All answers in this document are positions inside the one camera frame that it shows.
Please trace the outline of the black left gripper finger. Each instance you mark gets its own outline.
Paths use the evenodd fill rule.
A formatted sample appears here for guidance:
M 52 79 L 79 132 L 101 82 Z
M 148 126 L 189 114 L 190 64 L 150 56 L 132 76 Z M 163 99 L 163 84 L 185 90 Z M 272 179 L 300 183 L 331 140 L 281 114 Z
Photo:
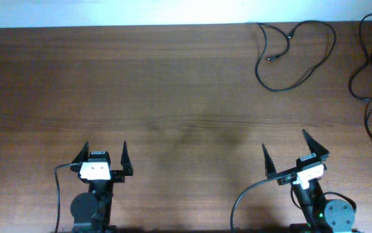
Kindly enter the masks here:
M 132 176 L 134 174 L 134 169 L 130 161 L 128 154 L 128 146 L 126 141 L 123 142 L 122 155 L 121 155 L 121 166 L 123 168 L 123 173 L 125 176 Z
M 78 155 L 72 160 L 70 170 L 72 172 L 79 172 L 83 162 L 88 160 L 89 156 L 89 142 L 86 141 Z

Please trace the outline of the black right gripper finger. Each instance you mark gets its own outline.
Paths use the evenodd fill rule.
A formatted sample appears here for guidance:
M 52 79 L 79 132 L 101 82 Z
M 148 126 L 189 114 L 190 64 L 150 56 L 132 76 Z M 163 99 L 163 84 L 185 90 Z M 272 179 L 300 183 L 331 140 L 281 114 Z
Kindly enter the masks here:
M 265 166 L 266 177 L 272 178 L 277 173 L 275 169 L 275 165 L 264 144 L 262 144 L 262 150 L 264 153 L 264 166 Z
M 326 161 L 329 158 L 329 151 L 319 142 L 313 139 L 305 129 L 302 130 L 302 134 L 306 140 L 310 152 L 315 153 L 321 161 Z

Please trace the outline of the black USB cable gold plug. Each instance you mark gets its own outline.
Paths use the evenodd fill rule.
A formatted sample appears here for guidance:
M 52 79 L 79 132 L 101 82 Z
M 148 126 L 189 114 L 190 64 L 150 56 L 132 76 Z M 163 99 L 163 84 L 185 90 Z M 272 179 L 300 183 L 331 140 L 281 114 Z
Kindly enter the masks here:
M 285 48 L 282 52 L 280 52 L 278 54 L 268 56 L 268 57 L 265 58 L 266 61 L 275 61 L 275 60 L 278 60 L 279 58 L 283 57 L 284 55 L 286 55 L 287 52 L 290 50 L 290 45 L 291 45 L 290 41 L 295 36 L 296 30 L 299 27 L 301 27 L 303 25 L 313 25 L 313 24 L 322 25 L 324 27 L 327 27 L 331 31 L 332 41 L 331 41 L 330 49 L 325 51 L 324 57 L 317 64 L 315 64 L 312 67 L 310 67 L 309 69 L 307 69 L 307 71 L 304 73 L 304 75 L 300 79 L 298 79 L 296 82 L 289 85 L 288 87 L 281 88 L 281 89 L 276 89 L 276 88 L 271 88 L 268 85 L 266 85 L 263 82 L 263 80 L 262 80 L 262 78 L 259 74 L 260 62 L 261 62 L 262 59 L 264 59 L 266 49 L 268 48 L 268 36 L 267 36 L 266 31 L 265 31 L 265 27 L 270 28 L 270 29 L 280 33 L 280 35 L 282 35 L 282 37 L 284 37 L 284 39 L 286 41 L 286 46 L 285 46 Z M 336 34 L 336 31 L 335 31 L 334 27 L 332 25 L 330 25 L 328 22 L 324 22 L 324 21 L 318 21 L 318 20 L 302 21 L 302 22 L 297 23 L 287 33 L 284 32 L 283 30 L 281 30 L 280 28 L 278 28 L 276 26 L 273 26 L 273 25 L 270 25 L 270 24 L 256 22 L 256 25 L 260 28 L 260 30 L 263 34 L 264 47 L 263 47 L 263 50 L 262 50 L 261 54 L 257 58 L 257 61 L 255 62 L 255 65 L 254 65 L 255 78 L 261 84 L 261 86 L 263 88 L 265 88 L 266 90 L 268 90 L 269 92 L 272 92 L 272 93 L 282 93 L 282 92 L 291 91 L 291 90 L 295 89 L 296 87 L 299 87 L 300 85 L 302 85 L 304 82 L 306 82 L 311 77 L 311 75 L 314 73 L 314 71 L 318 67 L 322 66 L 328 60 L 328 58 L 330 57 L 330 55 L 332 54 L 332 52 L 335 48 L 336 42 L 337 42 L 337 34 Z

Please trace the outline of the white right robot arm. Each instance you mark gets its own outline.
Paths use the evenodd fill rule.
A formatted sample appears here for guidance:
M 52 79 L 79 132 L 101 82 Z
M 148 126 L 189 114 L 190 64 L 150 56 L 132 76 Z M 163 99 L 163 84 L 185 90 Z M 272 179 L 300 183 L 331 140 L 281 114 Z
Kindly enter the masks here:
M 290 184 L 290 195 L 296 198 L 306 222 L 289 226 L 290 232 L 352 232 L 355 221 L 356 203 L 336 192 L 324 192 L 319 179 L 327 170 L 325 161 L 329 151 L 314 140 L 306 130 L 302 131 L 310 154 L 296 160 L 296 166 L 277 172 L 265 146 L 265 172 L 268 179 L 279 185 Z

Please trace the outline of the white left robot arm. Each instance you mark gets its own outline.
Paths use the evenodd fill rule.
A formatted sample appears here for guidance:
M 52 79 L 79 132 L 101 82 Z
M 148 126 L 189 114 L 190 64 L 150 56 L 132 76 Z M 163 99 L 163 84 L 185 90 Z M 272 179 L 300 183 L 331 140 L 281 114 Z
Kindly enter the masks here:
M 88 185 L 88 191 L 78 194 L 70 206 L 74 218 L 72 232 L 117 233 L 110 224 L 113 187 L 124 183 L 126 177 L 134 174 L 127 143 L 122 145 L 120 170 L 112 170 L 110 154 L 107 151 L 90 151 L 86 142 L 79 154 L 72 160 L 71 171 Z

